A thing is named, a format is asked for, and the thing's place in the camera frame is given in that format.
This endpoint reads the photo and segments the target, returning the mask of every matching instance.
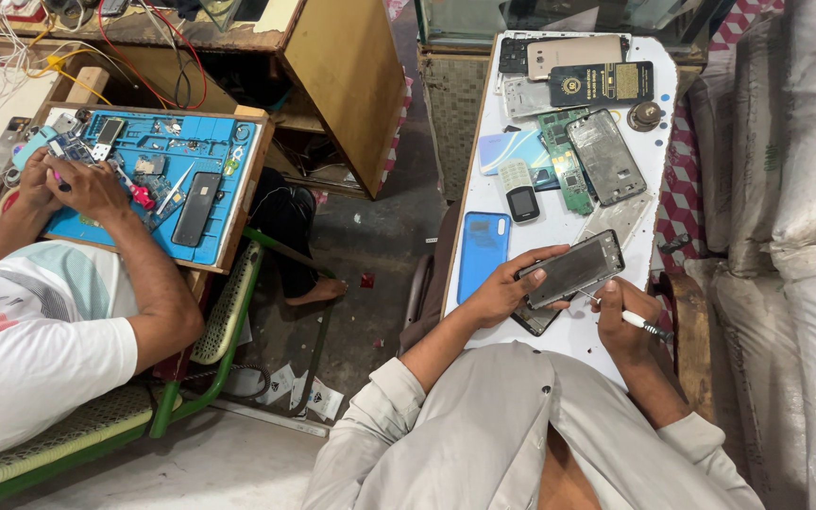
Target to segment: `glass display case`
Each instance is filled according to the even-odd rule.
[[[421,42],[486,45],[504,30],[618,32],[688,46],[734,0],[415,0]]]

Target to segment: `grey shirt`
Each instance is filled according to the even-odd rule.
[[[320,450],[303,508],[536,508],[550,424],[604,510],[764,508],[719,428],[692,413],[653,430],[572,357],[468,349],[427,396],[395,358],[370,378]]]

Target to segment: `hand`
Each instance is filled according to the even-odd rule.
[[[42,159],[49,166],[46,186],[63,204],[106,225],[110,220],[130,213],[129,197],[119,184],[119,179],[108,163],[86,165],[77,161],[65,161],[52,156]],[[58,171],[65,182],[71,184],[71,191],[60,191],[59,182],[53,171]]]
[[[464,309],[475,321],[477,328],[492,328],[503,322],[519,306],[527,306],[524,297],[543,283],[547,272],[542,269],[530,273],[521,280],[515,281],[515,273],[543,261],[562,255],[569,251],[568,244],[547,246],[531,249],[508,262],[503,262],[488,277],[479,289],[459,308]],[[567,301],[556,301],[546,307],[565,309],[569,307]]]
[[[653,357],[648,352],[650,333],[622,319],[622,310],[637,313],[651,324],[660,317],[663,307],[655,298],[647,295],[630,281],[613,278],[598,290],[590,301],[591,311],[600,314],[596,324],[600,342],[616,362],[616,365],[639,364]]]
[[[62,208],[62,203],[46,187],[46,171],[49,167],[43,163],[43,158],[47,154],[46,148],[40,147],[27,158],[27,163],[21,172],[21,191],[18,193],[17,200],[32,209],[55,213]]]

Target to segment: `white table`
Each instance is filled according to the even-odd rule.
[[[521,129],[538,129],[536,115],[517,118],[508,117],[503,107],[502,96],[497,95],[496,91],[499,81],[502,79],[498,69],[502,40],[506,36],[522,38],[522,34],[527,34],[528,38],[590,35],[522,31],[506,31],[504,34],[499,35],[494,45],[491,69],[487,77],[486,95],[484,96],[481,117],[478,121],[476,136],[478,140],[484,135],[502,133],[507,124],[518,126]],[[651,256],[654,252],[654,225],[659,206],[660,183],[663,179],[663,163],[666,149],[670,144],[678,75],[672,58],[663,50],[663,45],[652,37],[632,37],[627,60],[629,62],[651,61],[654,63],[654,101],[663,110],[663,117],[659,127],[647,133],[639,133],[631,129],[626,122],[629,113],[628,107],[607,107],[611,111],[618,112],[618,115],[614,113],[614,116],[617,118],[619,131],[622,132],[622,137],[625,139],[626,144],[629,145],[629,151],[635,158],[638,168],[641,169],[641,173],[647,182],[647,189],[657,197],[648,207],[641,225],[635,230],[634,236],[623,252],[626,269],[619,275],[641,288],[646,288],[647,279],[650,276]],[[506,203],[502,187],[498,185],[497,180],[499,178],[495,175],[488,176],[481,173],[476,142],[471,158],[468,180],[465,183],[461,217],[464,218],[467,212],[508,213],[509,205]],[[538,219],[529,224],[513,224],[511,226],[509,235],[510,260],[528,249],[553,244],[572,244],[575,237],[578,236],[578,232],[584,226],[585,217],[566,209],[561,191],[541,191],[537,193],[537,197],[540,207]],[[446,290],[444,309],[446,314],[458,307],[456,294],[458,291],[460,261],[458,255],[460,255],[463,236],[462,226],[463,221],[459,220],[459,230],[455,248],[452,252],[449,284]],[[588,292],[592,292],[599,287],[600,285],[596,285],[593,289],[589,289]],[[596,334],[595,323],[598,316],[590,312],[590,307],[587,305],[588,301],[587,297],[579,294],[573,299],[571,308],[563,311],[560,317],[553,321],[540,337],[534,337],[515,320],[509,318],[495,328],[478,331],[471,337],[465,347],[467,349],[477,348],[493,343],[518,340],[540,350],[551,350],[580,359],[584,363],[594,366],[619,385],[624,386],[616,366]]]

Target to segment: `white keypad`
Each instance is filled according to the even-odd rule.
[[[522,158],[503,161],[496,172],[502,179],[502,185],[506,191],[519,186],[531,186],[527,163]]]

